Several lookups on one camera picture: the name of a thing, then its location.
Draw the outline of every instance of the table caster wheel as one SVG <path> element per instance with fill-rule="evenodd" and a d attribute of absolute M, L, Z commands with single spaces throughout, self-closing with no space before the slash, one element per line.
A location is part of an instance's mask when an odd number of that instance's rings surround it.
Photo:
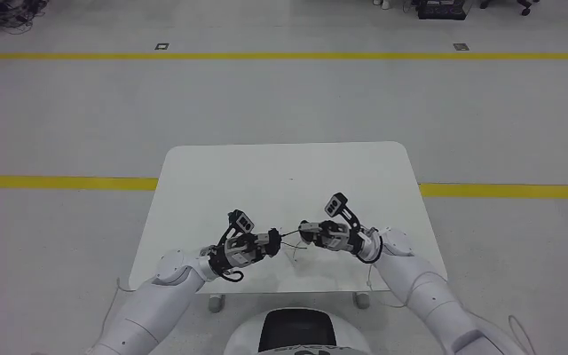
<path fill-rule="evenodd" d="M 209 296 L 209 311 L 211 313 L 219 313 L 225 307 L 225 295 L 211 295 Z"/>
<path fill-rule="evenodd" d="M 371 306 L 371 300 L 367 292 L 353 292 L 353 302 L 360 310 L 366 310 Z"/>

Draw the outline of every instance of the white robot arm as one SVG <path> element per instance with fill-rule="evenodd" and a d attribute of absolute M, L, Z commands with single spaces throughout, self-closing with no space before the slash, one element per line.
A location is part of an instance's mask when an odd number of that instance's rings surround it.
<path fill-rule="evenodd" d="M 198 257 L 171 250 L 162 257 L 156 274 L 144 282 L 118 311 L 91 355 L 146 355 L 176 326 L 193 295 L 206 281 L 217 277 L 238 282 L 242 268 L 275 256 L 281 236 L 276 229 L 251 233 L 254 224 L 241 211 L 229 214 L 229 227 L 217 245 L 204 248 Z M 238 279 L 229 275 L 238 274 Z"/>
<path fill-rule="evenodd" d="M 325 211 L 343 217 L 349 225 L 303 221 L 298 228 L 302 239 L 325 249 L 349 251 L 363 263 L 373 264 L 394 296 L 436 337 L 444 354 L 525 354 L 503 331 L 462 307 L 446 280 L 414 254 L 406 234 L 393 228 L 367 229 L 346 203 L 347 198 L 337 193 Z"/>

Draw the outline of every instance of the yellow floor line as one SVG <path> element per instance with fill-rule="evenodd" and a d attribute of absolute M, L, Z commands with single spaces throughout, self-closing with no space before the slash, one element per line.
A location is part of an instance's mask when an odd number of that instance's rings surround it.
<path fill-rule="evenodd" d="M 387 53 L 387 52 L 228 52 L 228 53 L 0 53 L 0 59 L 30 60 L 567 60 L 568 53 Z"/>
<path fill-rule="evenodd" d="M 0 176 L 4 189 L 153 191 L 155 177 Z M 423 197 L 568 199 L 568 185 L 420 184 Z"/>
<path fill-rule="evenodd" d="M 420 184 L 422 197 L 568 199 L 568 185 Z"/>
<path fill-rule="evenodd" d="M 0 188 L 153 191 L 155 177 L 31 177 L 0 176 Z"/>

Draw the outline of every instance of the wire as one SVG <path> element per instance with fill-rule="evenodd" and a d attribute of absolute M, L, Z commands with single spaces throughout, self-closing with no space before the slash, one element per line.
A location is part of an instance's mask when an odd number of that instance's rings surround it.
<path fill-rule="evenodd" d="M 302 242 L 302 240 L 300 240 L 300 241 L 296 244 L 296 247 L 294 248 L 294 253 L 292 253 L 292 258 L 293 258 L 295 261 L 297 261 L 297 260 L 296 260 L 296 252 L 297 252 L 299 249 L 301 249 L 301 248 L 298 248 L 298 245 L 300 245 L 301 242 Z"/>
<path fill-rule="evenodd" d="M 99 337 L 97 338 L 95 343 L 93 343 L 93 345 L 89 349 L 87 349 L 87 351 L 85 352 L 86 354 L 91 353 L 91 351 L 93 350 L 95 345 L 97 345 L 99 340 L 103 337 L 103 334 L 105 334 L 105 326 L 107 324 L 108 315 L 110 314 L 110 311 L 113 309 L 114 301 L 116 301 L 116 296 L 118 295 L 118 291 L 134 292 L 136 290 L 121 287 L 121 278 L 116 278 L 116 288 L 114 289 L 113 299 L 110 301 L 110 305 L 108 306 L 108 309 L 106 310 L 106 313 L 105 313 L 105 318 L 103 319 L 103 323 L 100 326 Z"/>
<path fill-rule="evenodd" d="M 33 19 L 44 15 L 49 0 L 3 0 L 0 2 L 0 28 L 11 35 L 22 35 L 32 29 Z"/>
<path fill-rule="evenodd" d="M 517 317 L 515 317 L 513 314 L 509 315 L 509 327 L 511 328 L 511 333 L 513 333 L 513 336 L 515 337 L 515 340 L 517 340 L 517 343 L 520 345 L 521 348 L 523 348 L 523 350 L 528 353 L 529 351 L 525 348 L 525 346 L 523 345 L 523 343 L 521 343 L 521 341 L 518 339 L 517 333 L 515 332 L 515 329 L 513 328 L 513 322 L 512 320 L 514 320 L 518 327 L 521 328 L 521 331 L 523 332 L 523 335 L 526 338 L 526 341 L 529 343 L 529 347 L 531 348 L 532 354 L 536 355 L 536 350 L 534 349 L 533 346 L 533 342 L 531 341 L 531 338 L 529 337 L 529 335 L 526 333 L 525 327 L 523 327 L 523 324 L 521 324 L 521 321 L 517 319 Z"/>
<path fill-rule="evenodd" d="M 367 261 L 364 258 L 362 258 L 361 256 L 359 256 L 359 254 L 356 255 L 357 259 L 362 262 L 363 264 L 374 264 L 377 261 L 379 261 L 379 259 L 381 258 L 381 254 L 383 253 L 383 237 L 381 236 L 381 234 L 379 234 L 379 241 L 381 241 L 381 245 L 379 245 L 379 253 L 377 254 L 376 258 L 371 260 L 371 261 Z"/>
<path fill-rule="evenodd" d="M 373 267 L 372 265 L 369 265 L 369 272 L 368 272 L 368 274 L 367 274 L 367 286 L 369 286 L 369 289 L 370 289 L 371 291 L 374 291 L 374 290 L 373 290 L 373 285 L 372 285 L 372 283 L 371 283 L 371 268 L 372 268 L 372 267 Z M 413 294 L 414 291 L 417 289 L 417 288 L 414 287 L 414 285 L 416 284 L 416 282 L 418 282 L 418 280 L 419 280 L 423 275 L 427 275 L 427 274 L 431 274 L 431 275 L 438 276 L 438 277 L 439 277 L 440 279 L 442 279 L 442 280 L 446 283 L 446 285 L 449 287 L 449 284 L 448 284 L 447 280 L 446 280 L 442 275 L 440 275 L 439 273 L 437 273 L 437 272 L 423 272 L 423 273 L 419 274 L 418 276 L 416 276 L 416 278 L 415 278 L 414 281 L 412 282 L 412 285 L 410 286 L 410 288 L 408 289 L 408 292 L 407 292 L 407 294 L 406 294 L 406 301 L 405 301 L 403 304 L 401 304 L 401 305 L 386 304 L 386 303 L 382 302 L 381 300 L 379 300 L 379 304 L 385 305 L 385 306 L 390 307 L 390 308 L 404 308 L 404 307 L 407 307 L 407 306 L 408 306 L 408 303 L 410 302 L 410 297 L 412 297 L 412 294 Z M 474 315 L 475 317 L 478 317 L 478 318 L 480 318 L 480 319 L 486 321 L 487 323 L 493 325 L 494 327 L 500 328 L 500 327 L 497 326 L 495 323 L 491 322 L 489 319 L 485 319 L 485 318 L 481 317 L 480 315 L 478 315 L 478 314 L 472 312 L 472 311 L 469 310 L 468 308 L 466 308 L 459 300 L 456 299 L 456 301 L 457 301 L 458 303 L 460 303 L 461 307 L 462 307 L 466 312 L 468 312 L 468 313 Z M 523 343 L 522 343 L 522 342 L 519 340 L 519 338 L 518 338 L 517 332 L 515 331 L 515 328 L 513 327 L 513 320 L 516 322 L 516 324 L 518 325 L 518 327 L 521 329 L 521 332 L 522 332 L 523 335 L 525 336 L 526 341 L 529 343 L 529 348 L 531 349 L 532 355 L 537 355 L 537 352 L 536 352 L 536 350 L 534 349 L 533 341 L 531 340 L 531 337 L 530 337 L 530 336 L 528 335 L 528 333 L 526 332 L 525 327 L 523 326 L 523 324 L 521 323 L 521 321 L 518 320 L 518 318 L 517 318 L 514 314 L 510 314 L 510 315 L 509 315 L 509 328 L 511 329 L 511 333 L 513 334 L 513 337 L 514 337 L 515 340 L 517 341 L 517 345 L 518 345 L 519 347 L 521 347 L 521 349 L 522 349 L 524 352 L 526 352 L 527 354 L 529 353 L 529 351 L 526 349 L 526 347 L 523 345 Z"/>
<path fill-rule="evenodd" d="M 120 289 L 122 292 L 126 292 L 126 293 L 130 293 L 130 292 L 136 291 L 136 289 L 123 288 L 123 287 L 121 286 L 121 278 L 116 278 L 116 287 L 117 287 L 118 289 Z"/>
<path fill-rule="evenodd" d="M 280 237 L 284 238 L 284 237 L 286 237 L 287 235 L 294 234 L 294 233 L 296 233 L 296 232 L 300 232 L 300 230 L 299 230 L 299 229 L 296 229 L 296 230 L 293 231 L 293 232 L 286 233 L 286 234 L 282 234 Z"/>
<path fill-rule="evenodd" d="M 220 277 L 221 279 L 223 279 L 223 280 L 227 280 L 227 281 L 229 281 L 229 282 L 234 282 L 234 283 L 240 282 L 240 281 L 242 281 L 242 279 L 245 278 L 245 274 L 242 273 L 242 272 L 240 272 L 240 271 L 238 271 L 238 270 L 237 270 L 236 272 L 233 272 L 233 273 L 236 273 L 237 275 L 240 275 L 240 277 L 239 277 L 238 279 L 231 279 L 231 278 L 226 277 L 222 272 L 219 273 L 219 277 Z"/>
<path fill-rule="evenodd" d="M 296 249 L 307 249 L 307 248 L 305 248 L 305 247 L 298 247 L 297 245 L 292 245 L 292 244 L 285 243 L 284 241 L 281 241 L 281 243 L 282 243 L 282 244 L 285 244 L 285 245 L 288 245 L 289 247 L 296 248 Z"/>

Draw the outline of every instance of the white table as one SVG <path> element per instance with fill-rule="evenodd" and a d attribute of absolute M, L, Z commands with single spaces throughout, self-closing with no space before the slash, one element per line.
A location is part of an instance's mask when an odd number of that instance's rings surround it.
<path fill-rule="evenodd" d="M 146 227 L 130 274 L 137 288 L 154 275 L 171 249 L 191 252 L 217 244 L 228 226 L 227 213 L 244 211 L 256 225 L 294 231 L 303 219 L 328 219 L 323 208 L 342 192 L 361 224 L 396 226 L 414 250 L 446 277 L 434 232 L 406 149 L 395 142 L 262 146 L 179 146 L 168 152 Z M 296 245 L 296 234 L 284 241 Z M 368 266 L 347 252 L 311 245 L 282 245 L 274 258 L 242 269 L 239 283 L 221 279 L 201 293 L 368 291 Z M 377 271 L 374 290 L 386 290 Z"/>

